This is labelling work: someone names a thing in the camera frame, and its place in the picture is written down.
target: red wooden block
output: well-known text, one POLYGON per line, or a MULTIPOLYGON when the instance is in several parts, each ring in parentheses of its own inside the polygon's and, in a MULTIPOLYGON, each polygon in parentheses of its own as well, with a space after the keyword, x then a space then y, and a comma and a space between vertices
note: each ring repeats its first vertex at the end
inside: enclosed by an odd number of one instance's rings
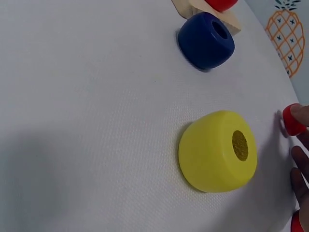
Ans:
POLYGON ((293 214, 291 221, 291 232, 304 232, 299 221, 299 210, 293 214))
POLYGON ((292 116, 292 114, 291 114, 292 105, 289 105, 288 107, 286 107, 283 110, 282 117, 283 117, 284 126, 285 126, 287 133, 290 136, 295 136, 295 135, 299 135, 299 134, 305 132, 307 127, 305 125, 301 124, 300 122, 298 122, 292 116))
POLYGON ((213 9, 222 12, 230 9, 238 0, 205 0, 213 9))

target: yellow wooden block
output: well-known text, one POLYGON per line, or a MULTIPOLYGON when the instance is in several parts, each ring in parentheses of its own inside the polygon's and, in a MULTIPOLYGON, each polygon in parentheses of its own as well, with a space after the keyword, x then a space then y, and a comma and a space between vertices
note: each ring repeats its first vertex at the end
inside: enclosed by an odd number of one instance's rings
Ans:
POLYGON ((192 123, 178 150, 187 181, 204 192, 226 192, 254 175, 257 151, 248 123, 237 113, 218 111, 192 123))
POLYGON ((209 12, 221 20, 231 35, 236 35, 241 30, 239 21, 230 10, 218 12, 206 3, 205 0, 172 0, 172 2, 178 13, 186 19, 200 12, 209 12))

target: blue cylinder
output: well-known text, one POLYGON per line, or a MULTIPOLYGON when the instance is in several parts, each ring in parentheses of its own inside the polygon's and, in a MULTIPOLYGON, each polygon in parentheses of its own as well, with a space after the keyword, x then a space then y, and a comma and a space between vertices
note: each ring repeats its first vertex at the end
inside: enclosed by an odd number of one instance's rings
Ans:
POLYGON ((235 50, 234 40, 226 26, 206 12, 189 18, 177 39, 184 56, 200 70, 223 64, 235 50))

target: textured fabric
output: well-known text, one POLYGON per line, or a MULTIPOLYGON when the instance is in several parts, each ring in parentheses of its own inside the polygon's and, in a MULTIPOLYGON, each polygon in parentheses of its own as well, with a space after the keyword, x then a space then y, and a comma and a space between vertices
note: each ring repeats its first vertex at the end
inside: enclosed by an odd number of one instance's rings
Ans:
POLYGON ((175 42, 168 0, 0 4, 0 231, 264 232, 295 202, 289 142, 274 113, 296 101, 249 7, 234 55, 208 73, 175 42), (207 194, 177 164, 183 129, 216 110, 249 122, 258 168, 207 194))

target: hand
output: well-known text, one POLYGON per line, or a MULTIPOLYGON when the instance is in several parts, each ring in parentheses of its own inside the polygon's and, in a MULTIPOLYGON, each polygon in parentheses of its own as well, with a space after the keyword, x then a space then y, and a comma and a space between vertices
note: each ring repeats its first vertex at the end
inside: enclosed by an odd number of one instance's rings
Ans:
MULTIPOLYGON (((291 114, 300 123, 307 127, 309 126, 309 106, 292 106, 291 114)), ((297 137, 305 148, 309 150, 309 131, 306 131, 297 137)), ((309 189, 303 179, 304 176, 309 182, 309 158, 299 146, 293 147, 291 154, 298 167, 291 170, 291 182, 300 206, 299 220, 304 231, 309 232, 309 189)))

